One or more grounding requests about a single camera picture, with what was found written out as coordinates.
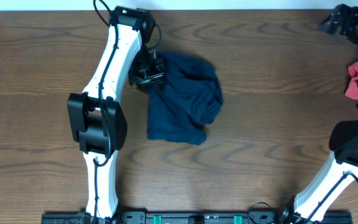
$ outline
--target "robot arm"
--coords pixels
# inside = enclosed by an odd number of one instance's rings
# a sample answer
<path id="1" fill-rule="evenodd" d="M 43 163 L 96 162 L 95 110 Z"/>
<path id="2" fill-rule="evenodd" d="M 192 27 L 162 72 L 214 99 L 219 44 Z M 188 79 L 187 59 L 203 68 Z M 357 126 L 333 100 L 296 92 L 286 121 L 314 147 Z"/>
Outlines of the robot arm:
<path id="1" fill-rule="evenodd" d="M 358 7 L 338 5 L 321 24 L 328 34 L 341 35 L 358 45 Z M 320 222 L 328 207 L 358 177 L 358 121 L 342 121 L 329 141 L 328 159 L 309 186 L 293 198 L 281 219 L 283 223 Z"/>
<path id="2" fill-rule="evenodd" d="M 135 56 L 142 47 L 142 36 L 139 30 L 134 30 L 131 26 L 117 24 L 117 26 L 110 26 L 109 37 L 104 50 L 103 56 L 99 62 L 91 81 L 84 88 L 83 93 L 87 93 L 89 97 L 98 98 L 99 82 L 102 76 L 110 55 L 112 54 L 113 46 L 116 39 L 115 29 L 118 29 L 119 41 L 115 51 L 114 57 L 109 65 L 106 78 L 103 85 L 103 99 L 107 97 L 113 98 L 115 102 L 120 103 L 122 88 L 124 87 L 129 68 L 135 59 Z M 118 206 L 118 199 L 116 195 L 116 161 L 118 151 L 114 151 L 108 163 L 99 167 L 95 182 L 95 166 L 93 159 L 99 163 L 103 163 L 107 158 L 104 154 L 97 152 L 84 152 L 86 166 L 88 168 L 88 190 L 89 199 L 86 206 L 86 212 L 93 214 L 95 208 L 95 187 L 98 189 L 98 204 L 97 216 L 99 218 L 111 217 Z"/>
<path id="3" fill-rule="evenodd" d="M 156 69 L 160 68 L 156 66 L 160 60 L 153 57 L 146 47 L 155 25 L 149 11 L 118 6 L 111 15 L 117 24 L 110 22 L 113 25 L 109 26 L 106 48 L 95 74 L 82 95 L 72 93 L 67 102 L 73 139 L 79 142 L 88 168 L 86 213 L 98 218 L 112 217 L 118 205 L 116 161 L 127 133 L 120 102 L 127 75 L 138 81 L 135 82 L 138 88 L 142 82 L 148 83 L 148 78 L 155 77 L 156 73 L 159 80 L 163 76 L 161 69 Z M 103 73 L 103 89 L 99 95 Z M 102 118 L 103 113 L 102 116 L 91 113 L 100 110 L 101 101 L 108 119 Z M 106 164 L 96 167 L 94 160 Z"/>

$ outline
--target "black plastic housing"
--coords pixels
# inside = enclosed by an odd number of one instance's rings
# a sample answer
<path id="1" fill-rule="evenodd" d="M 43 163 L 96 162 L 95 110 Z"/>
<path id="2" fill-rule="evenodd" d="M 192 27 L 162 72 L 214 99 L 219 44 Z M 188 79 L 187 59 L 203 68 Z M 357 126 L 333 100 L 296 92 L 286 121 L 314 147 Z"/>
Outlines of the black plastic housing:
<path id="1" fill-rule="evenodd" d="M 358 167 L 358 121 L 339 122 L 331 133 L 329 149 L 335 152 L 337 163 Z"/>
<path id="2" fill-rule="evenodd" d="M 112 14 L 118 24 L 131 26 L 134 30 L 139 30 L 143 43 L 149 42 L 155 25 L 155 20 L 150 11 L 117 6 Z"/>
<path id="3" fill-rule="evenodd" d="M 74 141 L 80 144 L 80 150 L 97 152 L 109 156 L 107 125 L 112 136 L 112 149 L 120 150 L 127 136 L 127 121 L 121 106 L 113 98 L 103 100 L 108 124 L 103 123 L 102 117 L 90 114 L 99 107 L 99 100 L 90 98 L 87 93 L 81 95 L 72 93 L 67 101 L 68 116 Z"/>
<path id="4" fill-rule="evenodd" d="M 358 7 L 349 7 L 345 4 L 336 6 L 330 15 L 320 23 L 319 28 L 331 35 L 341 28 L 340 34 L 358 45 Z"/>

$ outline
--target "white wall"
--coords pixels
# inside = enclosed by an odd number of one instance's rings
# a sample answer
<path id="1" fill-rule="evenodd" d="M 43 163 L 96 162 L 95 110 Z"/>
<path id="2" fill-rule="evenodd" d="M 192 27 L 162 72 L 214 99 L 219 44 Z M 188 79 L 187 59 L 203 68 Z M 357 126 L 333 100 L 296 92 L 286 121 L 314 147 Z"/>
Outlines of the white wall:
<path id="1" fill-rule="evenodd" d="M 144 9 L 332 9 L 358 6 L 358 0 L 105 0 L 115 6 Z M 92 0 L 0 0 L 0 11 L 93 10 Z"/>

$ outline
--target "wood grain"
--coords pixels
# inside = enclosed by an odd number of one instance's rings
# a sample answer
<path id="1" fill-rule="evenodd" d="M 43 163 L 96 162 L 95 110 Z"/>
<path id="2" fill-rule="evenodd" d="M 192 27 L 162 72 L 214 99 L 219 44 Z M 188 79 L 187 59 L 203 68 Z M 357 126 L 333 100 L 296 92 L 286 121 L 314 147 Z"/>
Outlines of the wood grain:
<path id="1" fill-rule="evenodd" d="M 334 125 L 358 118 L 343 96 L 358 48 L 317 29 L 327 13 L 153 12 L 162 50 L 216 66 L 224 106 L 202 146 L 149 141 L 147 95 L 126 86 L 120 203 L 247 210 L 265 201 L 278 208 L 306 187 L 326 160 Z M 0 223 L 40 223 L 45 211 L 86 206 L 86 166 L 66 100 L 89 81 L 106 37 L 91 11 L 0 12 Z M 358 223 L 358 186 L 332 208 L 350 210 Z"/>

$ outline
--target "black mounting rail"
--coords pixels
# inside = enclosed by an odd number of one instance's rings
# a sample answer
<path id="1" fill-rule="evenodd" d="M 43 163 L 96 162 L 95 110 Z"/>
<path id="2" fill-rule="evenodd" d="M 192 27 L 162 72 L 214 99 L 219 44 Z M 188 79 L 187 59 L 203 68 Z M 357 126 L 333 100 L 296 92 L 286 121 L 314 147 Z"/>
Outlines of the black mounting rail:
<path id="1" fill-rule="evenodd" d="M 99 218 L 97 224 L 278 224 L 273 211 L 239 213 L 147 213 L 122 212 L 113 220 Z M 41 224 L 90 224 L 89 213 L 43 214 Z M 322 224 L 353 224 L 349 212 L 327 212 Z"/>

